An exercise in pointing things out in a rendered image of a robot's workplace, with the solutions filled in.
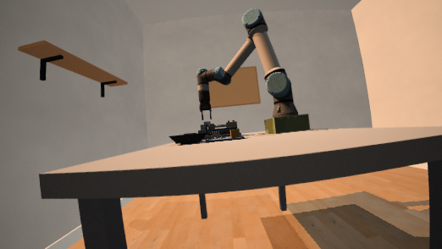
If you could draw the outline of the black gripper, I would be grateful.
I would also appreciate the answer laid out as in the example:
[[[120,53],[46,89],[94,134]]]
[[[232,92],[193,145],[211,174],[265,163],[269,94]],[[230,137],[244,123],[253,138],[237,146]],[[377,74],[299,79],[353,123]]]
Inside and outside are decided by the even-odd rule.
[[[199,93],[199,101],[200,101],[200,112],[204,110],[210,111],[210,119],[212,119],[211,115],[211,105],[210,105],[210,94],[209,94],[209,85],[208,84],[200,84],[198,86]]]

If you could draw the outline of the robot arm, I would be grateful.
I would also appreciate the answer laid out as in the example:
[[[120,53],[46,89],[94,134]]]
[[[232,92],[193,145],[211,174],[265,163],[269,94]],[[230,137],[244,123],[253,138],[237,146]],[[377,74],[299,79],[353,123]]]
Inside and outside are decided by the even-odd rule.
[[[298,111],[293,101],[290,79],[285,69],[280,68],[279,61],[268,37],[268,27],[262,12],[258,8],[248,10],[242,18],[242,23],[249,35],[246,43],[225,70],[221,67],[210,70],[199,69],[197,71],[198,85],[208,84],[208,82],[216,80],[227,86],[231,82],[231,77],[256,48],[266,73],[264,79],[267,90],[270,95],[272,94],[272,96],[278,98],[273,98],[273,118],[297,115]]]

